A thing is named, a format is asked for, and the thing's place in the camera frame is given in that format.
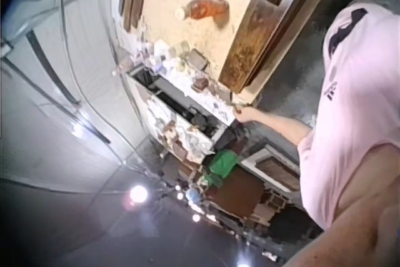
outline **hand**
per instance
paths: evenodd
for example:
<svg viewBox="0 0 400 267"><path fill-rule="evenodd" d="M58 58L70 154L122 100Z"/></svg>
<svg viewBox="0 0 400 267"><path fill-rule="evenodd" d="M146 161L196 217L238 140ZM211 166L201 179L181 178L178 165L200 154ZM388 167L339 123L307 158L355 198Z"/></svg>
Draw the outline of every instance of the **hand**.
<svg viewBox="0 0 400 267"><path fill-rule="evenodd" d="M241 123L254 121L257 113L258 110L252 106L237 106L233 109L233 115Z"/></svg>

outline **person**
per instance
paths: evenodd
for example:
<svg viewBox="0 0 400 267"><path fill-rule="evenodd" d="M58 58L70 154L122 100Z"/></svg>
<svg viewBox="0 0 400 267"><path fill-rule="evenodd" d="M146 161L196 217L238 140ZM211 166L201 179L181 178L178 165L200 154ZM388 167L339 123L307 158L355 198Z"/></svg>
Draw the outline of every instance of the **person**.
<svg viewBox="0 0 400 267"><path fill-rule="evenodd" d="M400 16L354 0L328 29L314 129L237 108L297 146L304 208L325 232L287 266L400 266Z"/></svg>

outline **white wall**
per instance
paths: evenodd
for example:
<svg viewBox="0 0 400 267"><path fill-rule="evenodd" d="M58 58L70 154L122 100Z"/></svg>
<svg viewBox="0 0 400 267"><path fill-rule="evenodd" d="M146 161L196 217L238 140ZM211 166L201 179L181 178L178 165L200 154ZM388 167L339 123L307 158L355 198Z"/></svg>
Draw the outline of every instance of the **white wall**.
<svg viewBox="0 0 400 267"><path fill-rule="evenodd" d="M2 21L2 36L12 39L30 17L57 7L59 0L14 0ZM115 28L111 0L77 0L66 6L67 42L77 80L91 104L115 126L133 146L146 136L118 77L111 76L114 60L104 22ZM61 81L78 100L61 39L60 11L34 27L37 39ZM74 108L44 71L26 38L20 39L8 58L36 84L71 112ZM3 177L61 189L93 190L101 187L117 168L118 161L98 139L86 132L72 135L73 124L63 113L23 82L6 64L2 68L2 168ZM111 147L124 159L130 147L82 104L90 122L111 140Z"/></svg>

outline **floor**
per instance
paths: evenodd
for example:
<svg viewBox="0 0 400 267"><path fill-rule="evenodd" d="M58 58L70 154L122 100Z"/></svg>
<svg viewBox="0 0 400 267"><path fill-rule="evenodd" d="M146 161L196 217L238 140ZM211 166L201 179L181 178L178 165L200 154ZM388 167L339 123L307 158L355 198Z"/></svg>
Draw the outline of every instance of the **floor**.
<svg viewBox="0 0 400 267"><path fill-rule="evenodd" d="M400 0L374 0L400 14ZM322 0L291 50L261 93L258 108L296 118L315 126L319 95L324 77L322 43L341 0ZM294 161L296 148L280 135L260 124L249 124L252 143L268 140Z"/></svg>

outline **plastic bottle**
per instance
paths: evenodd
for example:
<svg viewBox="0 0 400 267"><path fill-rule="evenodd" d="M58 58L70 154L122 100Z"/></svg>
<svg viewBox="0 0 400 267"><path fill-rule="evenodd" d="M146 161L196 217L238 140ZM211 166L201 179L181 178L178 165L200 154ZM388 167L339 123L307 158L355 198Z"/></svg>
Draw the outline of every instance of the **plastic bottle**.
<svg viewBox="0 0 400 267"><path fill-rule="evenodd" d="M225 14L229 11L229 3L226 0L192 0L187 5L177 9L175 16L179 20L186 18L202 19Z"/></svg>
<svg viewBox="0 0 400 267"><path fill-rule="evenodd" d="M166 59L173 59L178 56L181 56L184 53L188 53L190 51L190 45L187 41L182 41L179 44L170 47L167 51L164 52Z"/></svg>

